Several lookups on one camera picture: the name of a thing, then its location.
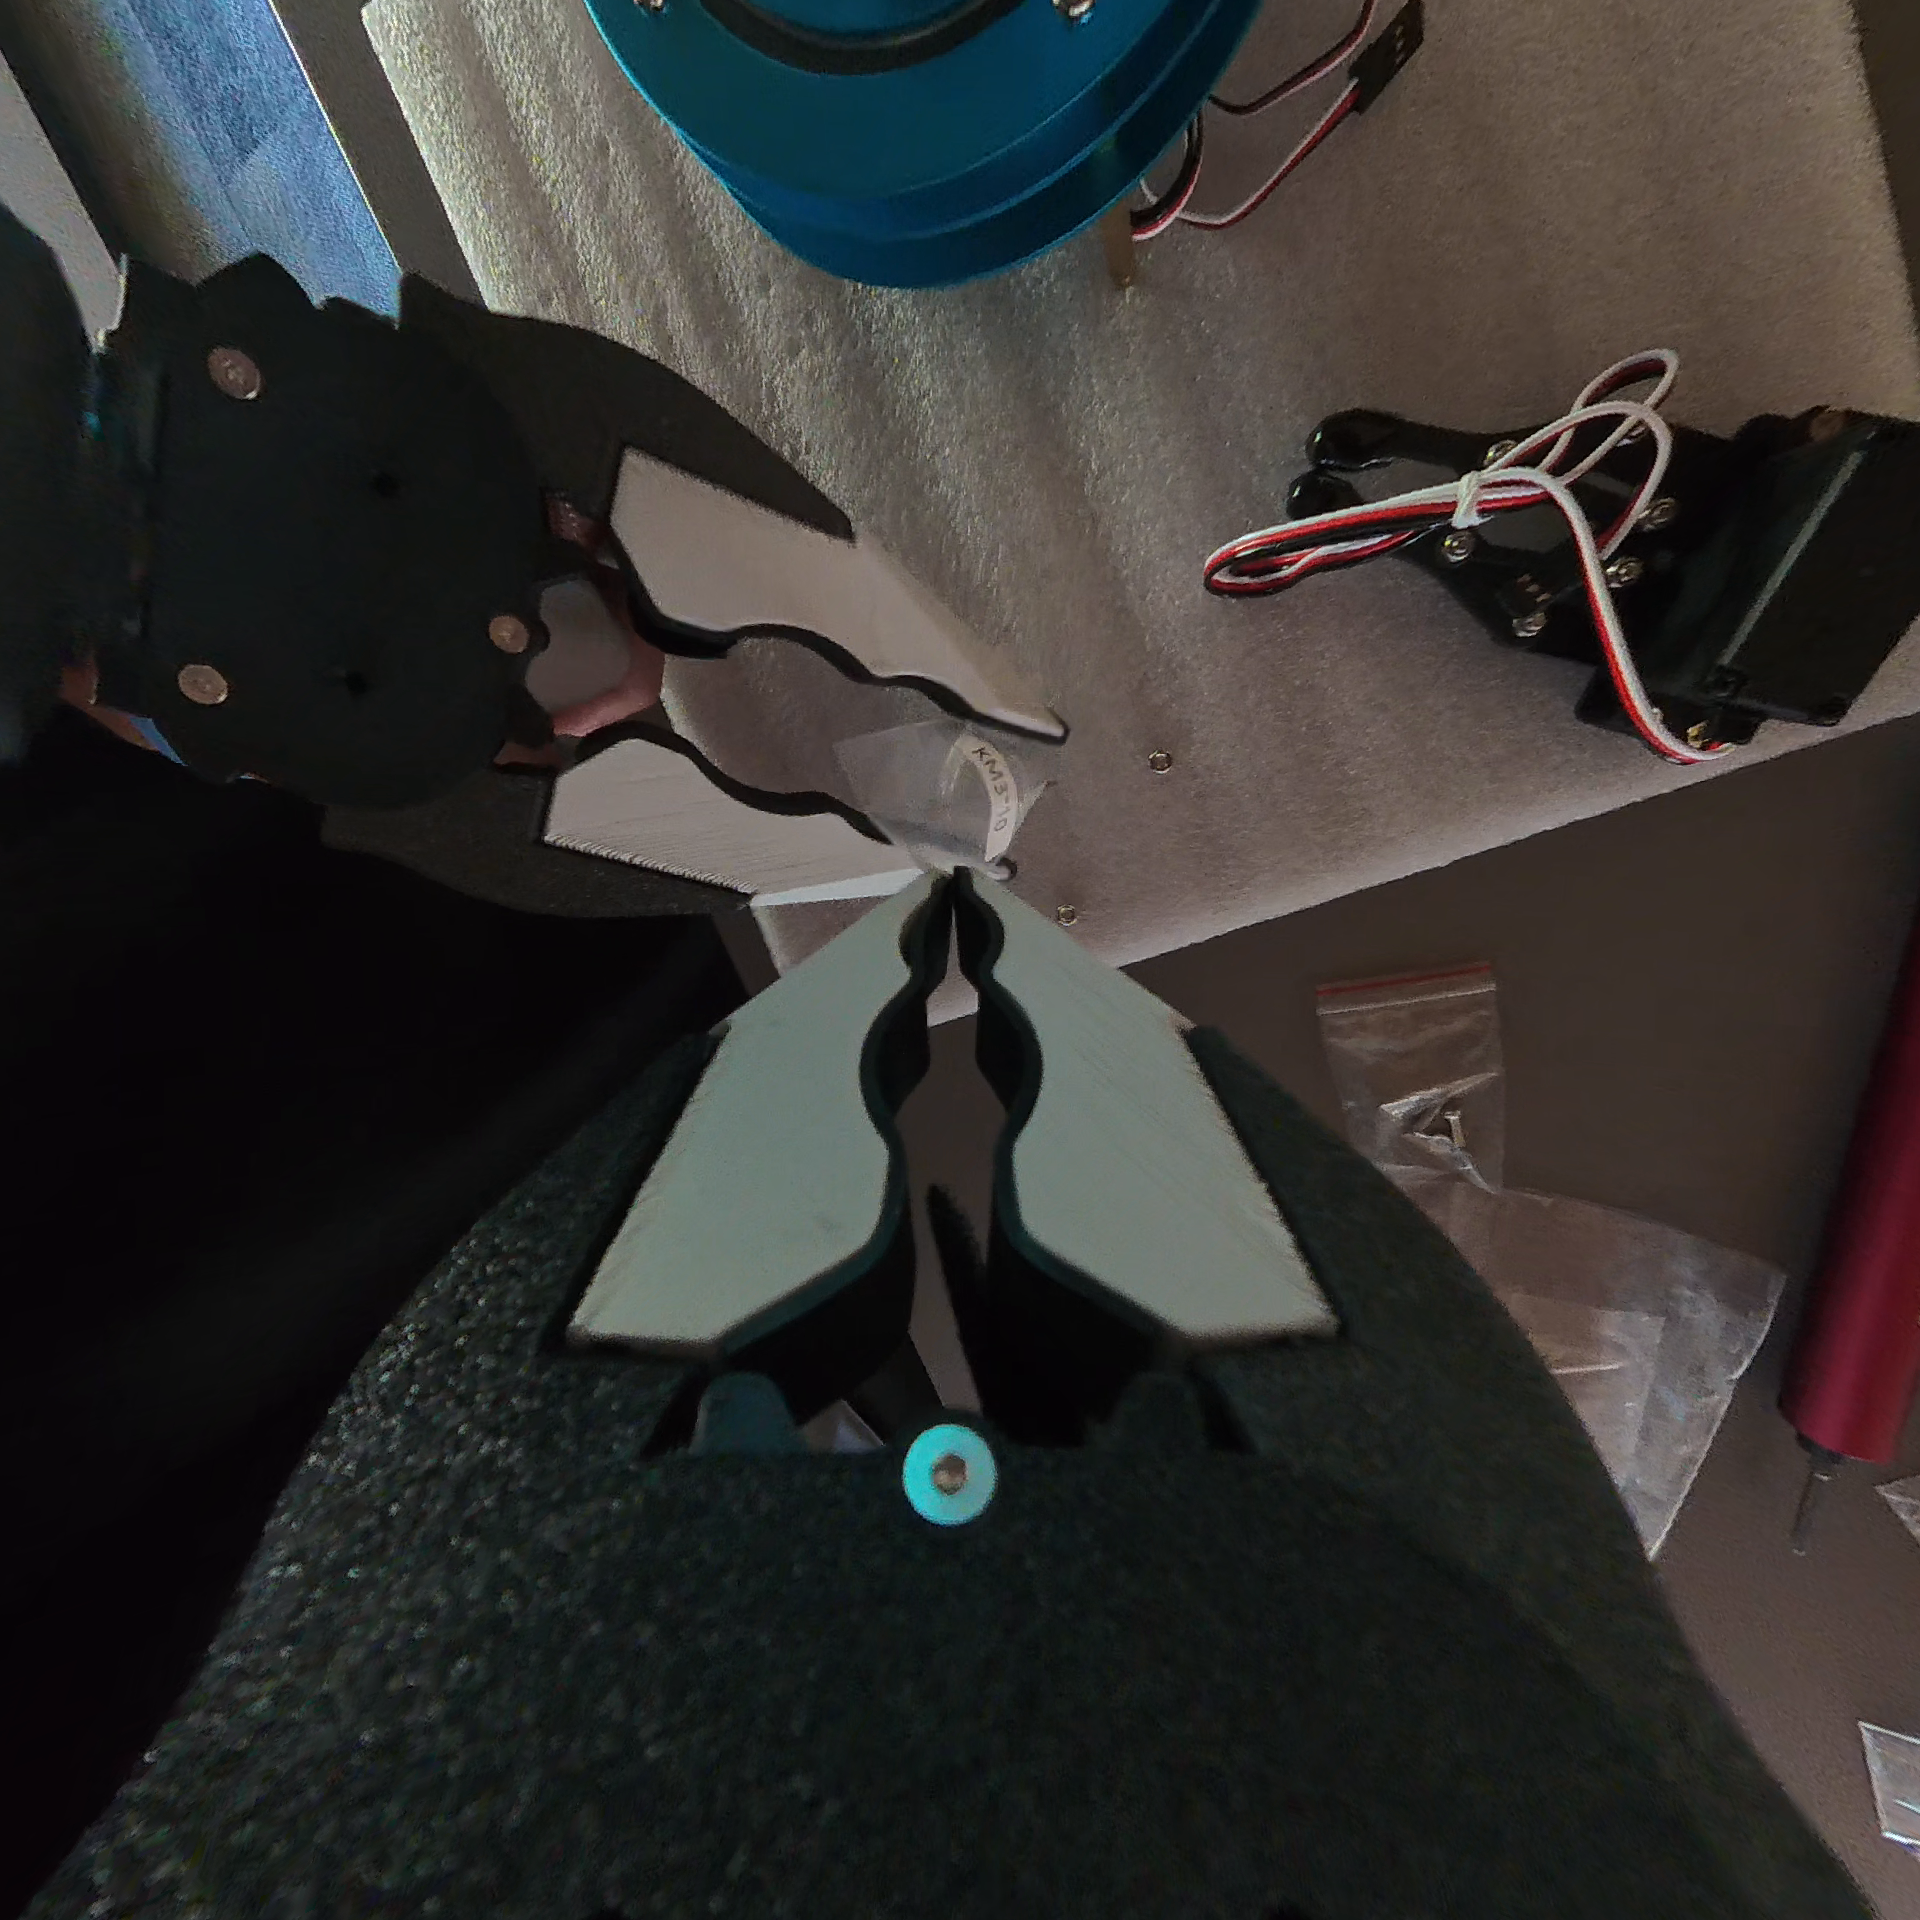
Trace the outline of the red electric screwdriver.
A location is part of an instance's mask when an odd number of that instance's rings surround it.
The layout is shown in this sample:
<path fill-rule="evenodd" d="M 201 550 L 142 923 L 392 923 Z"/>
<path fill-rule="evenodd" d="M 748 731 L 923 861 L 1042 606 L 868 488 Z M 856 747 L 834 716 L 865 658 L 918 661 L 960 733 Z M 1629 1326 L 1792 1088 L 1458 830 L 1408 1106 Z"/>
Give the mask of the red electric screwdriver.
<path fill-rule="evenodd" d="M 1780 1413 L 1809 1455 L 1790 1544 L 1849 1462 L 1894 1458 L 1918 1380 L 1918 941 L 1888 1000 L 1819 1261 L 1786 1366 Z"/>

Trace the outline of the small clear zip bag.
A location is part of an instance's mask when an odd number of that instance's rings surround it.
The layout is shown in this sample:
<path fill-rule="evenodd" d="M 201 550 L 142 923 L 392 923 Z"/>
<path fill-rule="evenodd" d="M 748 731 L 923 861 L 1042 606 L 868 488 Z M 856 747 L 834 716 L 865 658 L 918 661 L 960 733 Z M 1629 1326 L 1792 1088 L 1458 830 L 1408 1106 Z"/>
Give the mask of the small clear zip bag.
<path fill-rule="evenodd" d="M 1012 879 L 1018 834 L 1052 786 L 1041 747 L 954 718 L 838 739 L 832 759 L 851 804 L 931 872 Z"/>

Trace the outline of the person's black clothing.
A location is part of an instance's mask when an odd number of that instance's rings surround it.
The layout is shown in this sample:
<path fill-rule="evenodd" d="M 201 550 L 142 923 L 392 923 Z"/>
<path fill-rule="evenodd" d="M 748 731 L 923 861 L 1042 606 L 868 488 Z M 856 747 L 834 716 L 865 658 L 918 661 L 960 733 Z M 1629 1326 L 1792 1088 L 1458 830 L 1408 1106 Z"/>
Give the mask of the person's black clothing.
<path fill-rule="evenodd" d="M 708 918 L 552 918 L 62 710 L 5 768 L 5 1916 L 196 1668 L 430 1269 L 740 998 Z"/>

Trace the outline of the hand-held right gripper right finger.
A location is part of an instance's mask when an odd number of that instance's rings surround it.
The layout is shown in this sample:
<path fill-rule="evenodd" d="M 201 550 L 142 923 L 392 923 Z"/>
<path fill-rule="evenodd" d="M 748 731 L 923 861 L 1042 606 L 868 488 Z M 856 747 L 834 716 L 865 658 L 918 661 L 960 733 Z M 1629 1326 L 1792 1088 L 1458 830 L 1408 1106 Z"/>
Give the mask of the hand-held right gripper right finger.
<path fill-rule="evenodd" d="M 1337 1332 L 1192 1024 L 994 879 L 954 883 L 954 930 L 1003 1111 L 993 1213 L 1009 1250 L 1178 1352 Z"/>

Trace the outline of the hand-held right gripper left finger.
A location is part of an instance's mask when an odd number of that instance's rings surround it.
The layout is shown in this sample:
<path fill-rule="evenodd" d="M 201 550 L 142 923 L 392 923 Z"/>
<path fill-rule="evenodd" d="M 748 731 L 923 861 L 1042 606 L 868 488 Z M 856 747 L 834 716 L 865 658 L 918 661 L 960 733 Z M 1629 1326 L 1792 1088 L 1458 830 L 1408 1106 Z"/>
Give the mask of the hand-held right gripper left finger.
<path fill-rule="evenodd" d="M 570 1316 L 572 1346 L 742 1352 L 890 1254 L 898 1116 L 928 1074 L 950 904 L 947 875 L 917 878 L 725 1021 Z"/>

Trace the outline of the white foam mat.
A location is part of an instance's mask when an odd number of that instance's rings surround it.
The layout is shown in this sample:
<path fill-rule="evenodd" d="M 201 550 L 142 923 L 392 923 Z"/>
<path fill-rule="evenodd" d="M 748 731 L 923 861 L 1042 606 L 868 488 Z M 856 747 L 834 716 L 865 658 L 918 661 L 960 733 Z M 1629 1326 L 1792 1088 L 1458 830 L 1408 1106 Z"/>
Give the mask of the white foam mat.
<path fill-rule="evenodd" d="M 1665 344 L 1681 424 L 1913 419 L 1854 4 L 1429 4 L 1373 110 L 1130 292 L 1096 239 L 844 284 L 737 210 L 577 4 L 365 21 L 485 299 L 684 372 L 1042 684 L 1069 739 L 1016 885 L 1116 964 L 1835 740 L 1670 768 L 1413 567 L 1228 604 L 1203 563 L 1347 407 L 1513 430 Z"/>

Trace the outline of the large clear parts bag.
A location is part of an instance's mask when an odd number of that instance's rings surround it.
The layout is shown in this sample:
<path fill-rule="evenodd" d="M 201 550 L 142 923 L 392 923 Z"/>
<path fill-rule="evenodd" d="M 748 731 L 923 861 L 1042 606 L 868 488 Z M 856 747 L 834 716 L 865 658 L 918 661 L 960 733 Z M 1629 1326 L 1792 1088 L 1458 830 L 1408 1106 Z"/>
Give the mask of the large clear parts bag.
<path fill-rule="evenodd" d="M 1660 1221 L 1469 1180 L 1421 1207 L 1556 1378 L 1648 1557 L 1689 1500 L 1786 1271 Z"/>

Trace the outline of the person's left hand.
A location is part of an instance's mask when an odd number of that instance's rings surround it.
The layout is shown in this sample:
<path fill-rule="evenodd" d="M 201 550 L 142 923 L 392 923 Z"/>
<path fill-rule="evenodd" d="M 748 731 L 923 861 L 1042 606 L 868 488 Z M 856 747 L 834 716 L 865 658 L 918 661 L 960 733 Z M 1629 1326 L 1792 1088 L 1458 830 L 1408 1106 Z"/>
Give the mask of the person's left hand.
<path fill-rule="evenodd" d="M 621 727 L 658 706 L 662 682 L 666 658 L 660 653 L 634 655 L 614 684 L 577 703 L 552 710 L 553 735 L 589 739 L 593 733 Z"/>

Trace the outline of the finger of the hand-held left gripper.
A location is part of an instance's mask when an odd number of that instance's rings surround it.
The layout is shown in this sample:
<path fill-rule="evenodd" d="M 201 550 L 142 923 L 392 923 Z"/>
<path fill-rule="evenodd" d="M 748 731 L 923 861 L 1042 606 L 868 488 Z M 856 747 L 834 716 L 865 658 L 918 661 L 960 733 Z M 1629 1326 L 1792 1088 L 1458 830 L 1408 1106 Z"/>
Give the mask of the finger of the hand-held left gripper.
<path fill-rule="evenodd" d="M 883 898 L 922 863 L 826 790 L 776 790 L 720 770 L 667 727 L 593 735 L 544 804 L 552 848 L 697 879 L 748 904 Z"/>
<path fill-rule="evenodd" d="M 786 640 L 861 686 L 910 688 L 948 716 L 1067 740 L 1019 661 L 875 541 L 829 534 L 638 447 L 621 455 L 608 534 L 672 655 L 716 661 L 746 640 Z"/>

